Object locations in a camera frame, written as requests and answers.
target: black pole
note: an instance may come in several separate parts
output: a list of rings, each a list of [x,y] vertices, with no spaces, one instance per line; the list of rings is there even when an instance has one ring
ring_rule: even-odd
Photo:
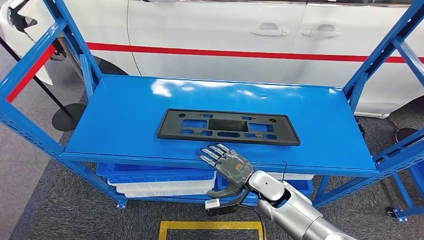
[[[3,48],[17,61],[19,62],[21,58],[12,50],[12,48],[0,37],[0,44]],[[72,114],[62,105],[62,103],[53,95],[53,93],[44,85],[44,83],[34,75],[34,81],[44,90],[44,92],[59,106],[60,109],[70,118],[72,118]]]

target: robotic arm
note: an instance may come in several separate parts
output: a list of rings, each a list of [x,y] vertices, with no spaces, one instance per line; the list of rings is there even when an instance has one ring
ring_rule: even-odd
[[[252,165],[234,150],[222,144],[200,149],[199,158],[228,179],[228,188],[208,191],[206,201],[210,216],[235,212],[249,192],[257,195],[257,207],[294,240],[355,240],[323,218],[312,202],[285,181],[278,181],[264,171],[253,171]],[[221,205],[220,198],[238,196]]]

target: gray carpet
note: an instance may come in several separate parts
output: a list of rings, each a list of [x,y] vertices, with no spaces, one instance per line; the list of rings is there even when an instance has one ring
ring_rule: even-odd
[[[423,127],[423,100],[394,112],[387,119],[359,118],[365,129],[365,141],[371,154],[392,144],[397,127]],[[71,133],[63,135],[66,143]],[[407,172],[402,180],[417,205],[424,205]],[[329,188],[347,181],[332,177]],[[320,177],[314,178],[317,188]],[[320,211],[337,227],[362,240],[424,239],[424,216],[412,216],[406,223],[388,217],[384,208],[405,205],[389,177],[346,196]],[[237,213],[207,217],[203,204],[130,201],[126,209],[51,160],[10,239],[88,240],[88,239],[158,239],[161,221],[257,221],[250,209]],[[291,239],[273,223],[265,220],[269,240]],[[169,230],[168,240],[256,240],[255,230]]]

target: black stand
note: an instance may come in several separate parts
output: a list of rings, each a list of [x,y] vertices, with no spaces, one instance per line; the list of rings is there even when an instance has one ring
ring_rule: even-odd
[[[0,44],[3,48],[17,61],[21,58],[12,50],[12,48],[0,37]],[[70,131],[77,127],[81,116],[86,109],[86,106],[81,103],[72,103],[63,106],[62,103],[53,95],[53,93],[44,85],[44,83],[37,77],[33,77],[34,81],[44,90],[44,92],[59,106],[59,110],[54,114],[51,119],[53,127],[59,131]]]
[[[415,133],[416,131],[418,130],[414,128],[409,128],[409,127],[398,129],[393,136],[393,142],[397,144],[398,142],[402,141],[403,139]]]

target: yellow tape marking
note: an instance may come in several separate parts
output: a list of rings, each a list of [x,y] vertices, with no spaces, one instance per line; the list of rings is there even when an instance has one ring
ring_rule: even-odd
[[[167,240],[168,229],[257,230],[259,240],[264,240],[260,221],[161,221],[158,240]]]

